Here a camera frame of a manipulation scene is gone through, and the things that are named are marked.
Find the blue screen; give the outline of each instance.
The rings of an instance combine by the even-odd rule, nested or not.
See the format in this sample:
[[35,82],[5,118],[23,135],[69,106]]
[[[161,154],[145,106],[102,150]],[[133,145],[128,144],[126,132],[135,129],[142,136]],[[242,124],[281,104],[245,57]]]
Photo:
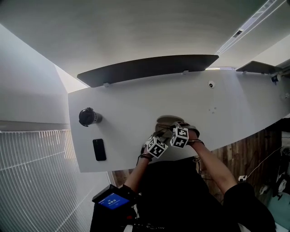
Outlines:
[[103,200],[101,200],[99,204],[106,206],[109,209],[115,209],[123,204],[126,204],[127,202],[129,202],[129,200],[112,193]]

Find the black smartphone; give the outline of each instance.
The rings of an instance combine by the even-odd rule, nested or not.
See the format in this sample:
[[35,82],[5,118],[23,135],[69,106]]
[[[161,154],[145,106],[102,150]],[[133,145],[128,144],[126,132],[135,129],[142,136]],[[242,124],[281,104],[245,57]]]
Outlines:
[[97,161],[106,160],[107,158],[103,139],[93,140],[92,143],[94,145],[96,160]]

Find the black shirt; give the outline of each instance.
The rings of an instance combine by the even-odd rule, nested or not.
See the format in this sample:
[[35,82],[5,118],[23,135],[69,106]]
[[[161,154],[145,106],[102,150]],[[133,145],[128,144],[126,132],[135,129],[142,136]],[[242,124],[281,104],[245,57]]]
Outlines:
[[[140,183],[139,224],[133,231],[231,231],[238,223],[251,232],[275,231],[269,210],[255,197],[250,184],[230,188],[223,206],[209,193],[192,158],[150,164]],[[112,212],[95,204],[91,232],[124,231],[128,212]]]

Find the white cord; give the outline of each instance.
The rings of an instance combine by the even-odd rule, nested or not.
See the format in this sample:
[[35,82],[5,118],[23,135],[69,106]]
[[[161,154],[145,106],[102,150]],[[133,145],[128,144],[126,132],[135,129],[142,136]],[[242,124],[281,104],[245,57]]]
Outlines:
[[250,173],[250,175],[261,165],[261,163],[263,163],[270,155],[268,155],[262,162],[260,162],[260,164],[254,169],[252,170],[252,172]]

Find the wire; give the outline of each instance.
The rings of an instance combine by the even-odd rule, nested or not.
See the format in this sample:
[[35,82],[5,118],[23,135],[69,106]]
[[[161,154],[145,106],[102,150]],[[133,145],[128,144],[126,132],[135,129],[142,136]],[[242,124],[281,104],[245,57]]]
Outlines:
[[273,153],[275,153],[277,150],[275,150],[275,151],[273,151],[270,155],[268,155],[262,162],[260,162],[259,163],[259,165],[258,166],[256,166],[255,168],[254,168],[254,170],[252,170],[252,172],[247,176],[247,178],[249,178],[250,177],[250,175],[261,165],[261,163],[263,163],[267,158],[269,158]]

